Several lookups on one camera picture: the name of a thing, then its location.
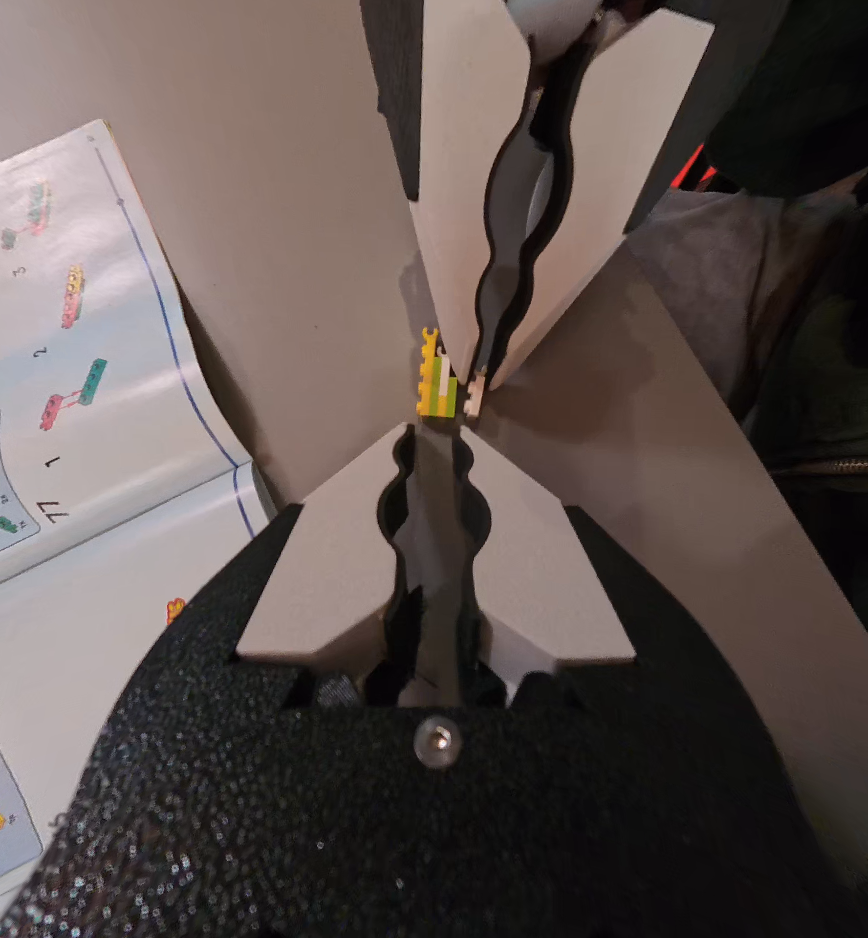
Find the lego instruction booklet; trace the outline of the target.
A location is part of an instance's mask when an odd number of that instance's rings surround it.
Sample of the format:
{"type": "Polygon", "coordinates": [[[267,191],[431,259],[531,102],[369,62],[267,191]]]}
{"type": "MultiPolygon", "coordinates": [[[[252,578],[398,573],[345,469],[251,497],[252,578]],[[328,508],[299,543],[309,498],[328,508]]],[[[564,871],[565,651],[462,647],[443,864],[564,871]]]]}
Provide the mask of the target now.
{"type": "Polygon", "coordinates": [[[0,917],[139,663],[275,514],[109,125],[0,162],[0,917]]]}

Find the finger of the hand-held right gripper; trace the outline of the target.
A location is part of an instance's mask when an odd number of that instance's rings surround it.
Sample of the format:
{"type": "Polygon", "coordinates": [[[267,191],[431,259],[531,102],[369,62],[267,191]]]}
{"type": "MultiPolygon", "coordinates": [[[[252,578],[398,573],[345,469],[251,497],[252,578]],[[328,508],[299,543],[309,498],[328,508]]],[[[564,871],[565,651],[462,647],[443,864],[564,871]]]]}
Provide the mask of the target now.
{"type": "Polygon", "coordinates": [[[673,8],[597,8],[545,64],[528,36],[521,114],[484,199],[479,390],[511,376],[625,241],[714,30],[673,8]]]}
{"type": "Polygon", "coordinates": [[[487,346],[515,291],[540,157],[524,135],[532,56],[500,1],[425,2],[418,196],[411,213],[440,343],[459,381],[482,369],[479,293],[487,280],[487,346]]]}

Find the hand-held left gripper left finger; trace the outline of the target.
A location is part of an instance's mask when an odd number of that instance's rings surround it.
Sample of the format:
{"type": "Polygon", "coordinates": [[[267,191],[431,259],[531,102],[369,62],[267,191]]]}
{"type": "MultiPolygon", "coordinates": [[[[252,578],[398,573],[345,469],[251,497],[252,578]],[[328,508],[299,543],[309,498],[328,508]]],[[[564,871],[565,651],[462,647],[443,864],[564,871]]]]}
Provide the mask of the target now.
{"type": "Polygon", "coordinates": [[[396,588],[397,552],[379,505],[405,479],[397,424],[303,501],[238,642],[244,661],[345,674],[358,683],[383,657],[383,616],[396,588]]]}

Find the person's grey pants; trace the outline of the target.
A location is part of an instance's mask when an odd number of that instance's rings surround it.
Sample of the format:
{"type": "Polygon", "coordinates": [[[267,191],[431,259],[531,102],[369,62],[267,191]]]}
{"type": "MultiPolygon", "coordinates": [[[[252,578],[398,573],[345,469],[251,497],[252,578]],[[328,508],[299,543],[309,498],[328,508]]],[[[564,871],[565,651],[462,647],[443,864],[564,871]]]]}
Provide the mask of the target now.
{"type": "Polygon", "coordinates": [[[858,207],[827,189],[797,199],[670,190],[628,248],[734,419],[754,409],[779,340],[858,207]]]}

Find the red object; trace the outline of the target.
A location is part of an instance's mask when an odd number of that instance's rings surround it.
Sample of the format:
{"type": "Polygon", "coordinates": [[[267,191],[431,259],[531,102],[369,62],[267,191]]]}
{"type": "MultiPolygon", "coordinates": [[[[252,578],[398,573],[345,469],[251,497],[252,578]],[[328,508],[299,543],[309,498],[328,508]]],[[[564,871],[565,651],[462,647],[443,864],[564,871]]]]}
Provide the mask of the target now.
{"type": "Polygon", "coordinates": [[[672,181],[671,189],[683,192],[708,192],[716,175],[717,170],[707,157],[704,144],[701,144],[672,181]]]}

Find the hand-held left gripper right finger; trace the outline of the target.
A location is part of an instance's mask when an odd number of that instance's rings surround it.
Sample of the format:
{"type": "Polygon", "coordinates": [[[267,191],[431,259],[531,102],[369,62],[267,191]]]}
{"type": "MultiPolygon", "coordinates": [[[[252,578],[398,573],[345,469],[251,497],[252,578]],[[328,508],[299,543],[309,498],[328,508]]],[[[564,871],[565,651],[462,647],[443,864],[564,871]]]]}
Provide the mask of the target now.
{"type": "Polygon", "coordinates": [[[561,500],[470,429],[460,438],[489,515],[473,560],[486,618],[480,659],[508,689],[527,674],[632,662],[635,649],[561,500]]]}

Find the yellow and green lego assembly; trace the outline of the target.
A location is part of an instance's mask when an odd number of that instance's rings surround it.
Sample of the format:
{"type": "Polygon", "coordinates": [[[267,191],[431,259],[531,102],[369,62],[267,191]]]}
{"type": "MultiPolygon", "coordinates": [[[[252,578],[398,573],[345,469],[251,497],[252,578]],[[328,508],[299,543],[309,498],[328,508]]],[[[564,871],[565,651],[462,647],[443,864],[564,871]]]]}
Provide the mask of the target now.
{"type": "Polygon", "coordinates": [[[450,358],[440,344],[440,331],[425,327],[421,338],[417,416],[454,419],[457,379],[453,375],[450,358]]]}

